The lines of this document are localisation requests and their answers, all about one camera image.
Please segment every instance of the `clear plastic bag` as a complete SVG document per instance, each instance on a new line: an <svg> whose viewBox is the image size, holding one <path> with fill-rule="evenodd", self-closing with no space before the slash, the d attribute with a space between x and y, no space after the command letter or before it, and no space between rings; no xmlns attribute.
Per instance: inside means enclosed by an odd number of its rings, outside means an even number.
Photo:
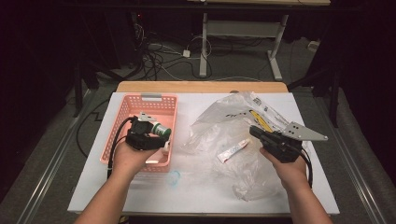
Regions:
<svg viewBox="0 0 396 224"><path fill-rule="evenodd" d="M288 124L254 92L238 92L217 100L191 125L191 137L182 149L205 153L213 171L235 179L231 188L237 198L255 200L283 188L272 163L259 151L261 142L250 135L249 127L283 131ZM248 144L226 162L218 158L244 140Z"/></svg>

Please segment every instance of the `yellow label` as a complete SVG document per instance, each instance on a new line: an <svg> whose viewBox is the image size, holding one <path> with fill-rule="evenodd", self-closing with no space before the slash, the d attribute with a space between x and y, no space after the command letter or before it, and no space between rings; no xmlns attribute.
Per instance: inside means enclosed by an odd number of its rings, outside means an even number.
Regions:
<svg viewBox="0 0 396 224"><path fill-rule="evenodd" d="M250 114L253 115L254 119L264 128L265 131L271 133L273 130L270 128L270 126L265 122L265 120L254 110L249 110Z"/></svg>

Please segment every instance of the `white desk leg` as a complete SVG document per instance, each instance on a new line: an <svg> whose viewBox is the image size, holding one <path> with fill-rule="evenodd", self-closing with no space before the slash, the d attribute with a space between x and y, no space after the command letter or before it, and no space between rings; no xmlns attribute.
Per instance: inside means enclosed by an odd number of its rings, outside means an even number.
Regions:
<svg viewBox="0 0 396 224"><path fill-rule="evenodd" d="M279 66L276 62L276 53L277 49L279 48L280 41L282 40L283 32L286 28L286 22L288 21L289 15L284 15L282 17L282 22L279 24L279 28L277 29L275 45L273 50L268 50L268 60L270 61L271 68L273 70L274 78L276 81L282 80L282 75L280 74Z"/></svg>
<svg viewBox="0 0 396 224"><path fill-rule="evenodd" d="M201 61L199 66L199 76L206 77L206 60L207 60L207 48L206 48L206 38L207 38L207 13L204 13L204 20L202 25L202 50L201 50Z"/></svg>

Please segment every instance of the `basket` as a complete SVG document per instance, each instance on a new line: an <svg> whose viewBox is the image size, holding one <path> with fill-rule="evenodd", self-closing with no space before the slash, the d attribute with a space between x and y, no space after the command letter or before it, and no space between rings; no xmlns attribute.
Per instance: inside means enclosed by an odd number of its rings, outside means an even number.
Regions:
<svg viewBox="0 0 396 224"><path fill-rule="evenodd" d="M140 112L145 112L146 114L154 117L163 126L172 130L169 137L169 152L164 154L163 149L160 148L156 153L154 153L154 155L148 158L146 161L146 167L141 171L168 172L172 155L173 136L175 133L177 114L177 96L173 94L126 93L120 103L117 117L107 138L100 161L102 163L108 163L114 137L122 122L129 117L139 116ZM120 132L119 139L125 136L130 128L131 123L127 122Z"/></svg>

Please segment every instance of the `person's left hand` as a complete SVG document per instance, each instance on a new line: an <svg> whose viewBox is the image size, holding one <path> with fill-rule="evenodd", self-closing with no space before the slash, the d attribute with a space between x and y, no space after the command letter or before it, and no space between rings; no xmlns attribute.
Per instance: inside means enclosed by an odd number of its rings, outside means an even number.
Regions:
<svg viewBox="0 0 396 224"><path fill-rule="evenodd" d="M112 175L131 182L146 165L146 160L157 150L136 150L126 142L120 142L115 151Z"/></svg>

